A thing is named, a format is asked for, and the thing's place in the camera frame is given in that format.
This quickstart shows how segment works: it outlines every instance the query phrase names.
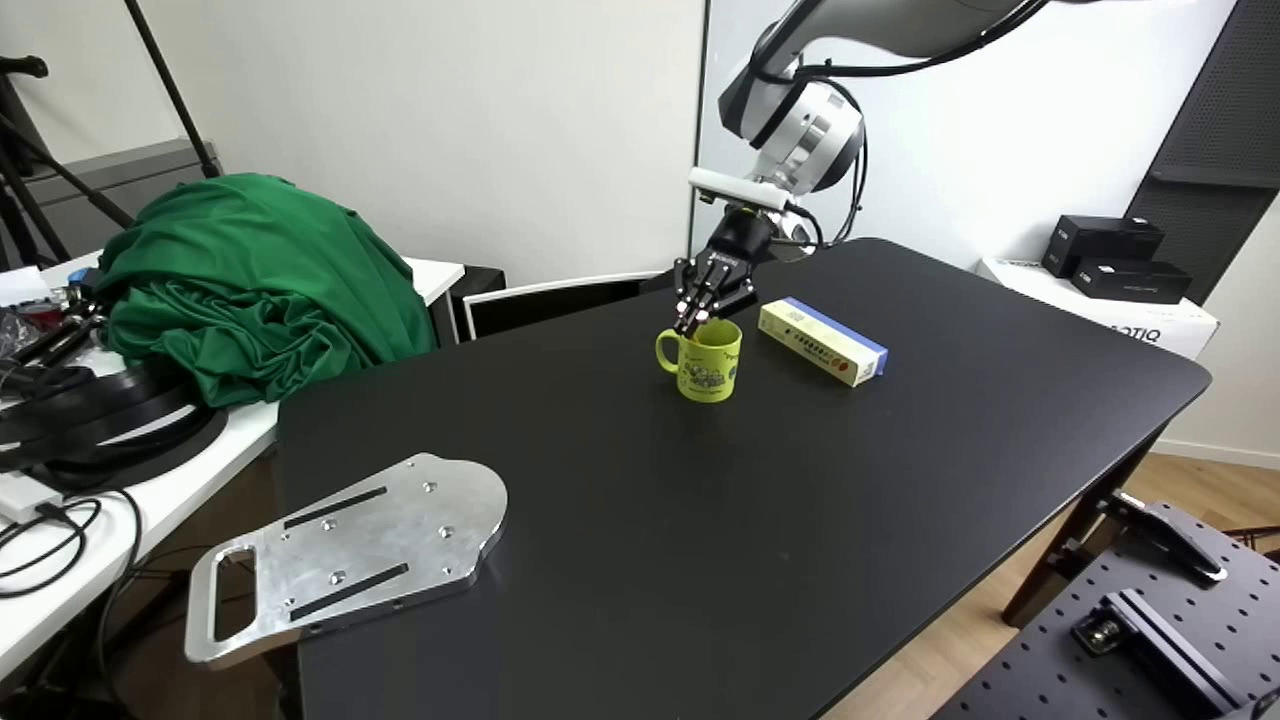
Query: cup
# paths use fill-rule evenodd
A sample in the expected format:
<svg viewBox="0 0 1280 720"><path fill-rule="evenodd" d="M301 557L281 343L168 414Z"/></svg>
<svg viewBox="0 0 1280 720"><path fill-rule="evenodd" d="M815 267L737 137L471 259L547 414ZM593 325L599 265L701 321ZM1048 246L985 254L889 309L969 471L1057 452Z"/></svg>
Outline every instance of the cup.
<svg viewBox="0 0 1280 720"><path fill-rule="evenodd" d="M655 364L678 374L679 397L696 403L725 403L737 386L745 326L721 314L701 325L692 334L663 326L653 350Z"/></svg>

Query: white wall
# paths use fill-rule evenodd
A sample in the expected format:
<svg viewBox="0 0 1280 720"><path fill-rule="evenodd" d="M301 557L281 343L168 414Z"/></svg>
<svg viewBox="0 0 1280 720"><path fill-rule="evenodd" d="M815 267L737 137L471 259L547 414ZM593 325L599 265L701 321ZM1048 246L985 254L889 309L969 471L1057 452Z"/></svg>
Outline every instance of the white wall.
<svg viewBox="0 0 1280 720"><path fill-rule="evenodd" d="M1201 357L1210 392L1160 435L1160 452L1280 469L1280 204L1210 297L1219 330Z"/></svg>
<svg viewBox="0 0 1280 720"><path fill-rule="evenodd" d="M707 99L790 0L716 0ZM917 77L849 82L872 128L872 185L860 235L906 240L928 254L1031 259L1057 216L1127 209L1233 0L1048 2L1007 38ZM810 61L877 61L820 43ZM716 104L701 158L748 171ZM838 231L843 185L814 209Z"/></svg>
<svg viewBox="0 0 1280 720"><path fill-rule="evenodd" d="M555 281L685 253L696 0L163 0L229 166L395 246Z"/></svg>
<svg viewBox="0 0 1280 720"><path fill-rule="evenodd" d="M0 55L49 61L49 79L15 77L15 93L61 158L181 137L151 61L116 0L6 0Z"/></svg>

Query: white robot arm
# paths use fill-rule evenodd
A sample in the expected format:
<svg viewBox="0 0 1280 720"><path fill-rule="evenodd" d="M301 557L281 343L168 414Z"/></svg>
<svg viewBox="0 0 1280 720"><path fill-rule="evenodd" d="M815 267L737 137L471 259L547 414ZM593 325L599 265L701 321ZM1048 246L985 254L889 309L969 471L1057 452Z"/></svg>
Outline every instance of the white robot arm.
<svg viewBox="0 0 1280 720"><path fill-rule="evenodd" d="M760 154L754 181L692 171L706 199L725 199L707 246L678 265L678 330L755 298L754 267L774 253L810 254L829 235L798 194L824 191L852 166L852 194L869 171L869 128L841 77L906 77L961 61L1048 0L798 0L763 29L754 61L721 93L721 123ZM900 55L900 64L810 64L814 38L857 38Z"/></svg>

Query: black table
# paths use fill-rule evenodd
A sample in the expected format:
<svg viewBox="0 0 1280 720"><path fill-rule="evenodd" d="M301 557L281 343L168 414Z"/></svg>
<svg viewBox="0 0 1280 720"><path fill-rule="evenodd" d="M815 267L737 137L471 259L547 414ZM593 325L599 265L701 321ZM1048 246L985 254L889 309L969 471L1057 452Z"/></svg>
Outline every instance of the black table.
<svg viewBox="0 0 1280 720"><path fill-rule="evenodd" d="M884 240L760 286L891 370L849 392L748 326L737 399L696 409L653 364L653 291L292 399L292 503L403 452L512 492L477 589L301 648L308 714L814 714L1210 382Z"/></svg>

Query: green fabric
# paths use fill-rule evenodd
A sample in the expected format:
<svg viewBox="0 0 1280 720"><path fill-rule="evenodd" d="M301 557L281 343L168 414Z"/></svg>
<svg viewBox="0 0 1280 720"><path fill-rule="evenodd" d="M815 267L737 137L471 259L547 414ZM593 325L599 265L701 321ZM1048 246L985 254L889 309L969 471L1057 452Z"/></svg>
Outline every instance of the green fabric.
<svg viewBox="0 0 1280 720"><path fill-rule="evenodd" d="M348 209L275 177L186 185L102 254L110 346L181 364L211 409L430 350L408 265Z"/></svg>

